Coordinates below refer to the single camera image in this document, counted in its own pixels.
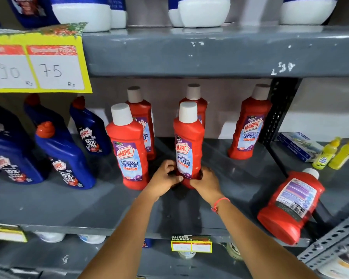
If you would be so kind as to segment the person's right hand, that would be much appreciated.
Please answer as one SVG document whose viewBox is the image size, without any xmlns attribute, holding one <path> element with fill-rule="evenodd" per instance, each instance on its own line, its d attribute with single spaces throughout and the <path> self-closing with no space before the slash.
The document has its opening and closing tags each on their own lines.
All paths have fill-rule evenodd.
<svg viewBox="0 0 349 279">
<path fill-rule="evenodd" d="M 196 189 L 200 196 L 211 206 L 214 207 L 217 202 L 224 198 L 219 186 L 219 180 L 213 170 L 206 166 L 201 167 L 203 185 Z"/>
</svg>

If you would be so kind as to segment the person's left hand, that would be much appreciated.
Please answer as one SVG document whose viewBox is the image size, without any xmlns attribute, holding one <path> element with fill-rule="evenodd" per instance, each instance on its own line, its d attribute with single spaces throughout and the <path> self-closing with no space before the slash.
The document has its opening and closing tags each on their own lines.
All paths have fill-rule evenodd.
<svg viewBox="0 0 349 279">
<path fill-rule="evenodd" d="M 174 160 L 164 160 L 145 187 L 145 194 L 148 195 L 151 200 L 157 201 L 162 195 L 168 192 L 170 188 L 176 185 L 170 184 L 168 180 L 168 175 L 178 175 L 176 169 L 177 164 Z"/>
</svg>

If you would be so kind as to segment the red cleaner bottle white cap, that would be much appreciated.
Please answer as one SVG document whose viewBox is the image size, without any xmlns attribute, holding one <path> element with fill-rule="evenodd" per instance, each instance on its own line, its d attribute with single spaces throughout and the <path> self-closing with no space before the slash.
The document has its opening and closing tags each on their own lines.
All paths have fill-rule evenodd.
<svg viewBox="0 0 349 279">
<path fill-rule="evenodd" d="M 123 184 L 143 190 L 149 183 L 149 164 L 144 145 L 143 126 L 132 116 L 127 103 L 111 106 L 112 122 L 106 126 L 114 155 L 123 177 Z"/>
<path fill-rule="evenodd" d="M 191 179 L 200 180 L 202 144 L 205 128 L 198 119 L 196 102 L 186 101 L 179 105 L 179 116 L 173 123 L 177 172 L 183 177 L 182 184 L 193 189 Z"/>
<path fill-rule="evenodd" d="M 201 122 L 202 126 L 205 128 L 205 115 L 208 102 L 201 97 L 201 87 L 200 84 L 192 83 L 187 85 L 186 97 L 179 101 L 182 102 L 195 102 L 198 106 L 198 120 Z"/>
<path fill-rule="evenodd" d="M 259 211 L 257 219 L 283 243 L 297 244 L 302 228 L 311 218 L 324 191 L 317 170 L 291 171 L 268 205 Z"/>
<path fill-rule="evenodd" d="M 156 158 L 152 105 L 143 98 L 141 88 L 132 86 L 127 88 L 128 100 L 133 118 L 143 126 L 143 139 L 148 161 Z"/>
<path fill-rule="evenodd" d="M 251 96 L 242 101 L 231 147 L 227 154 L 231 159 L 244 160 L 253 155 L 267 114 L 272 103 L 268 100 L 270 85 L 256 84 Z"/>
</svg>

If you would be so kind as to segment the person's left forearm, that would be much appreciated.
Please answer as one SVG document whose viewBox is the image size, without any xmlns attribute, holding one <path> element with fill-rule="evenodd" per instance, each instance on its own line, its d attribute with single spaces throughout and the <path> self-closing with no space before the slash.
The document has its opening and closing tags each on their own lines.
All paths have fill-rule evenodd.
<svg viewBox="0 0 349 279">
<path fill-rule="evenodd" d="M 143 190 L 78 279 L 135 279 L 154 203 L 160 194 Z"/>
</svg>

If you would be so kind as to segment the person's right forearm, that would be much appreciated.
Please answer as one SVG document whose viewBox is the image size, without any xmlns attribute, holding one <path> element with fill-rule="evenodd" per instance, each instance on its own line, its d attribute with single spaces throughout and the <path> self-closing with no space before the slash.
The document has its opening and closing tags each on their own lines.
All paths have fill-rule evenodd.
<svg viewBox="0 0 349 279">
<path fill-rule="evenodd" d="M 225 197 L 214 207 L 253 279 L 320 279 Z"/>
</svg>

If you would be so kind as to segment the small yellow shelf label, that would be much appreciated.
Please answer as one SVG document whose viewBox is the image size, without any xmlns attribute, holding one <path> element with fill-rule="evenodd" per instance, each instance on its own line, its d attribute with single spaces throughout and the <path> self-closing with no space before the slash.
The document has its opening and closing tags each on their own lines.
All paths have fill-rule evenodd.
<svg viewBox="0 0 349 279">
<path fill-rule="evenodd" d="M 0 240 L 27 243 L 28 239 L 24 231 L 18 225 L 0 223 Z"/>
<path fill-rule="evenodd" d="M 212 253 L 213 242 L 209 236 L 175 235 L 171 236 L 171 251 L 186 253 Z"/>
</svg>

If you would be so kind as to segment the pale green bottle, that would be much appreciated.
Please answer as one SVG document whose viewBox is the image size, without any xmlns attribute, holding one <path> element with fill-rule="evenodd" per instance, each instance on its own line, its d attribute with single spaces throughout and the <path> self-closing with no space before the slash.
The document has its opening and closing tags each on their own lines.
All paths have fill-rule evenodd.
<svg viewBox="0 0 349 279">
<path fill-rule="evenodd" d="M 233 243 L 227 243 L 226 250 L 227 250 L 228 254 L 230 255 L 230 257 L 232 257 L 233 259 L 235 259 L 237 261 L 243 261 L 243 258 L 241 256 L 238 248 Z"/>
</svg>

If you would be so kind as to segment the blue cardboard box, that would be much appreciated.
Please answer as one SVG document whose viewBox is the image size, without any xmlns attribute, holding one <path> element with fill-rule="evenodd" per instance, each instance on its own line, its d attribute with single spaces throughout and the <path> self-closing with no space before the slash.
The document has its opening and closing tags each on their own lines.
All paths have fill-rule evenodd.
<svg viewBox="0 0 349 279">
<path fill-rule="evenodd" d="M 301 132 L 281 132 L 276 140 L 305 163 L 313 162 L 324 149 L 324 146 Z"/>
</svg>

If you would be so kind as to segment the small yellow bottle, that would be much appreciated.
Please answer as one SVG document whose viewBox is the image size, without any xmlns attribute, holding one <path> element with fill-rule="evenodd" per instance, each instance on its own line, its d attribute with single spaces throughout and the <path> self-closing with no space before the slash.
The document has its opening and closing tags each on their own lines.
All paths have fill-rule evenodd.
<svg viewBox="0 0 349 279">
<path fill-rule="evenodd" d="M 337 136 L 331 142 L 324 146 L 322 152 L 313 161 L 312 167 L 318 170 L 322 170 L 330 162 L 338 151 L 342 138 Z"/>
<path fill-rule="evenodd" d="M 349 141 L 341 147 L 339 152 L 329 162 L 328 166 L 331 169 L 340 169 L 349 160 Z"/>
</svg>

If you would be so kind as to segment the white and blue bottle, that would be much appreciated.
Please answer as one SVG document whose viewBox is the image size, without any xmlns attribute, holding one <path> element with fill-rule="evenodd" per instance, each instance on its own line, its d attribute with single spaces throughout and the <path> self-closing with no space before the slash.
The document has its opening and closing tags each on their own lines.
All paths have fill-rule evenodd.
<svg viewBox="0 0 349 279">
<path fill-rule="evenodd" d="M 111 9 L 111 29 L 125 29 L 128 13 L 125 0 L 107 0 Z"/>
<path fill-rule="evenodd" d="M 322 25 L 333 13 L 338 0 L 283 0 L 280 25 Z"/>
<path fill-rule="evenodd" d="M 183 28 L 183 22 L 178 10 L 179 0 L 168 0 L 168 16 L 174 28 Z"/>
<path fill-rule="evenodd" d="M 185 28 L 220 27 L 228 16 L 231 0 L 178 0 Z"/>
<path fill-rule="evenodd" d="M 50 0 L 61 24 L 87 23 L 84 32 L 106 32 L 111 28 L 111 9 L 107 0 Z"/>
</svg>

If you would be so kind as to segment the white printed package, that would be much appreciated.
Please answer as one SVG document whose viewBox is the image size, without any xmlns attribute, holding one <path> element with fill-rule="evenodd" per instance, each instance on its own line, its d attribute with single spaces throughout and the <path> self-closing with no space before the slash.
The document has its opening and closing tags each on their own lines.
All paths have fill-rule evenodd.
<svg viewBox="0 0 349 279">
<path fill-rule="evenodd" d="M 317 273 L 327 279 L 349 279 L 349 252 L 326 263 Z"/>
</svg>

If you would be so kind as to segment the large yellow price tag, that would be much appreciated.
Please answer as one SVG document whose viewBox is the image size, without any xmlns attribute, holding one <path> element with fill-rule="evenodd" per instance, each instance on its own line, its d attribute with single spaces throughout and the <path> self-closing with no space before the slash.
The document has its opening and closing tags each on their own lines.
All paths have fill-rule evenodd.
<svg viewBox="0 0 349 279">
<path fill-rule="evenodd" d="M 0 29 L 0 93 L 93 93 L 82 42 L 86 24 Z"/>
</svg>

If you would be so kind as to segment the blue refill pouch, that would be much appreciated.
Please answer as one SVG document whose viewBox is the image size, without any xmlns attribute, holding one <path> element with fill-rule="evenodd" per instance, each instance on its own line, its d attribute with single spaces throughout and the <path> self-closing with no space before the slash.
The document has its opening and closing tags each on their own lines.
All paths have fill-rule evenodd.
<svg viewBox="0 0 349 279">
<path fill-rule="evenodd" d="M 17 20 L 24 28 L 59 25 L 50 0 L 8 0 Z"/>
</svg>

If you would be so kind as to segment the black perforated shelf post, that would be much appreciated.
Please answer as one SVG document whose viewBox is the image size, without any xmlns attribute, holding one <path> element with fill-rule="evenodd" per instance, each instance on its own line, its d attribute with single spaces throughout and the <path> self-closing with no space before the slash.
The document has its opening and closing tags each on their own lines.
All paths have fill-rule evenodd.
<svg viewBox="0 0 349 279">
<path fill-rule="evenodd" d="M 271 143 L 278 136 L 279 128 L 284 121 L 301 83 L 302 78 L 278 77 L 272 79 L 268 95 L 272 107 L 265 118 L 264 126 L 258 139 L 258 142 L 267 149 L 285 177 L 288 177 L 287 170 L 278 155 L 272 149 Z"/>
</svg>

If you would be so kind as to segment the grey perforated angle rail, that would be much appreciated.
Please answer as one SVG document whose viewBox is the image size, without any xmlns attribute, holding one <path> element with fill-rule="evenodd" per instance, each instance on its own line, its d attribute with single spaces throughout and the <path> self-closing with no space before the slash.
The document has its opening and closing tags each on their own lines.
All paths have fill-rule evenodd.
<svg viewBox="0 0 349 279">
<path fill-rule="evenodd" d="M 349 217 L 308 246 L 297 258 L 311 270 L 349 252 Z"/>
</svg>

